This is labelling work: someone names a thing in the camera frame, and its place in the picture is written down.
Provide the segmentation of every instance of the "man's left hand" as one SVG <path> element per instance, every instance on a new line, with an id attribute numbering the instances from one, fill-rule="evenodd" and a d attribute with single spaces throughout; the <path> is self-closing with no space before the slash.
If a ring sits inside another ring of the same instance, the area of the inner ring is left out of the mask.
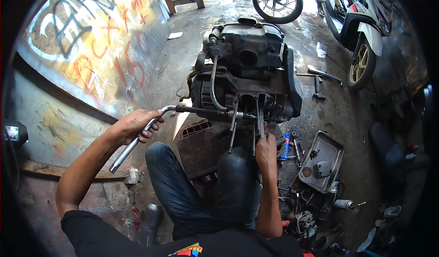
<path id="1" fill-rule="evenodd" d="M 161 117 L 163 112 L 161 109 L 148 111 L 145 109 L 135 110 L 128 115 L 122 117 L 119 121 L 113 124 L 108 131 L 112 132 L 120 145 L 129 144 L 137 134 L 141 133 L 139 136 L 139 142 L 146 143 L 147 139 L 152 137 L 151 131 L 145 131 L 143 128 L 154 118 Z M 160 118 L 158 122 L 164 122 L 163 118 Z M 158 125 L 152 125 L 153 130 L 158 130 Z"/>

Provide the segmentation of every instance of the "white scooter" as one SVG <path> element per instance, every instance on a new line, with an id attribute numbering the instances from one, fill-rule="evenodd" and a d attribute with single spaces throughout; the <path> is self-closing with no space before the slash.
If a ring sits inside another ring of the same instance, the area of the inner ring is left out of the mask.
<path id="1" fill-rule="evenodd" d="M 390 36 L 392 0 L 316 0 L 335 39 L 353 51 L 348 73 L 352 91 L 365 88 L 371 79 L 377 56 L 382 53 L 382 38 Z"/>

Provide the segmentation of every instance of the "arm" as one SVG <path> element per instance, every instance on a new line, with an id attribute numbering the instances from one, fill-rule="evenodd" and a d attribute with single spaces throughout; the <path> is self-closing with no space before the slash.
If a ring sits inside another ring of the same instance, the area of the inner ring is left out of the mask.
<path id="1" fill-rule="evenodd" d="M 133 111 L 122 117 L 90 144 L 59 179 L 55 199 L 61 219 L 67 211 L 79 210 L 79 204 L 84 199 L 91 182 L 114 151 L 124 144 L 129 144 L 150 120 L 162 114 L 161 110 Z M 157 125 L 153 125 L 152 128 L 158 130 Z M 151 136 L 150 131 L 142 131 L 139 141 L 145 143 L 146 139 Z"/>
<path id="2" fill-rule="evenodd" d="M 262 174 L 261 200 L 256 231 L 266 238 L 282 236 L 282 219 L 279 211 L 277 191 L 276 138 L 267 133 L 266 139 L 259 139 L 256 145 L 256 161 Z"/>

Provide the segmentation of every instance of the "gold alloy wheel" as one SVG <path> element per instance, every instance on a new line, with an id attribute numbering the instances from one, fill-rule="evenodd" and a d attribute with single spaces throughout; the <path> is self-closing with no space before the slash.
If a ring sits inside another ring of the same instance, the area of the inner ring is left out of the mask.
<path id="1" fill-rule="evenodd" d="M 366 44 L 362 44 L 359 47 L 356 64 L 349 69 L 349 80 L 351 83 L 355 84 L 361 78 L 366 69 L 368 59 L 369 49 Z"/>

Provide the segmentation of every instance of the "metal tray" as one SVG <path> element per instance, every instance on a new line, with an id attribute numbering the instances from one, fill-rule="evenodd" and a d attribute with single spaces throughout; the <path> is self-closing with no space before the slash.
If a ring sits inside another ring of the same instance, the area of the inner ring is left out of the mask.
<path id="1" fill-rule="evenodd" d="M 320 150 L 319 154 L 311 160 L 311 151 L 318 149 Z M 317 191 L 326 194 L 335 177 L 337 177 L 338 170 L 342 164 L 344 152 L 345 148 L 342 144 L 336 142 L 325 132 L 317 131 L 313 144 L 308 151 L 308 155 L 306 155 L 305 161 L 300 168 L 299 179 L 310 187 L 315 188 Z M 332 173 L 326 178 L 316 179 L 314 177 L 314 164 L 322 161 L 332 162 Z M 311 175 L 309 177 L 303 175 L 303 169 L 305 167 L 311 168 Z"/>

